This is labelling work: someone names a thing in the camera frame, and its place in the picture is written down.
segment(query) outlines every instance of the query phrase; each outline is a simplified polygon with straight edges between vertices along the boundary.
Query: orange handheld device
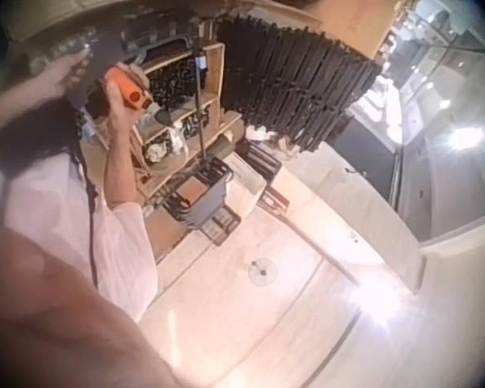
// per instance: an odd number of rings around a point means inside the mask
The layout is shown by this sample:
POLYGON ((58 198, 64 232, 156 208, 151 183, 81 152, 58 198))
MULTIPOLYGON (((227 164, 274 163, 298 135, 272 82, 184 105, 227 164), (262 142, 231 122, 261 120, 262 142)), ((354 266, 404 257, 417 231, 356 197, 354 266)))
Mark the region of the orange handheld device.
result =
POLYGON ((129 108, 146 110, 153 103, 146 89, 117 66, 113 66, 106 72, 104 80, 116 82, 124 98, 124 103, 129 108))

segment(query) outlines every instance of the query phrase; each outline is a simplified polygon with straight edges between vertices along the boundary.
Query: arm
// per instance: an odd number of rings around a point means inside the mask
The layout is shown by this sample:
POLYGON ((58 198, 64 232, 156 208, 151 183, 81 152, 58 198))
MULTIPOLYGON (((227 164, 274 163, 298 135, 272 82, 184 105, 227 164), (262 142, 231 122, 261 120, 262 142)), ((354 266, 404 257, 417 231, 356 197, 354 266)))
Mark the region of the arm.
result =
POLYGON ((110 103, 108 129, 111 141, 104 173, 104 196, 112 209, 137 199, 135 170, 129 147, 129 132, 136 119, 132 116, 133 112, 124 106, 119 88, 114 82, 107 84, 106 92, 110 103))
POLYGON ((0 129, 25 112, 62 97, 86 71, 88 49, 50 63, 38 76, 0 95, 0 129))
POLYGON ((38 78, 31 78, 0 95, 0 128, 53 98, 49 90, 40 89, 38 84, 38 78))

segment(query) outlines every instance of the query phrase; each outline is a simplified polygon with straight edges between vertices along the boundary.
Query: white shirt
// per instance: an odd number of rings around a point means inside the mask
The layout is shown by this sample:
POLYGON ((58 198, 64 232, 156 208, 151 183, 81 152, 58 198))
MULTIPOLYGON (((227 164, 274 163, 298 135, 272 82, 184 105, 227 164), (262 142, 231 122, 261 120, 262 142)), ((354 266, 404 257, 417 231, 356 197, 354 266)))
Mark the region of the white shirt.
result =
MULTIPOLYGON (((85 187, 68 154, 36 162, 10 183, 4 224, 92 282, 85 187)), ((141 207, 127 203, 110 210, 103 193, 95 199, 95 207, 93 244, 99 293, 138 322, 158 290, 141 207)))

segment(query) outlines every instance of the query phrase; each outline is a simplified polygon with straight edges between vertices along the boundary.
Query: long dark hair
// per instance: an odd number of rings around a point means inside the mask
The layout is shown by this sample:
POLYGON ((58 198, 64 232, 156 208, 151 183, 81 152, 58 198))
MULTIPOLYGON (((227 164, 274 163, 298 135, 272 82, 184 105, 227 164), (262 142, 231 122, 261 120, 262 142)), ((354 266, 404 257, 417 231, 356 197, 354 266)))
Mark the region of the long dark hair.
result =
POLYGON ((67 153, 77 166, 82 165, 90 213, 90 263, 94 286, 98 287, 93 252, 93 213, 96 190, 88 178, 80 145, 80 130, 70 102, 55 99, 17 117, 0 130, 0 170, 7 182, 40 160, 67 153))

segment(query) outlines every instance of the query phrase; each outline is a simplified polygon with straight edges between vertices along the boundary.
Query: sleeve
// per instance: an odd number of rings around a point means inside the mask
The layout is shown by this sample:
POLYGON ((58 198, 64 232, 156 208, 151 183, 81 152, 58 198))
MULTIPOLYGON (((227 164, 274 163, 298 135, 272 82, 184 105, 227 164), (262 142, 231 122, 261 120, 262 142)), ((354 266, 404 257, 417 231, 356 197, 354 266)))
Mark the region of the sleeve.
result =
POLYGON ((153 250, 140 205, 126 203, 108 212, 99 291, 138 322, 158 292, 153 250))

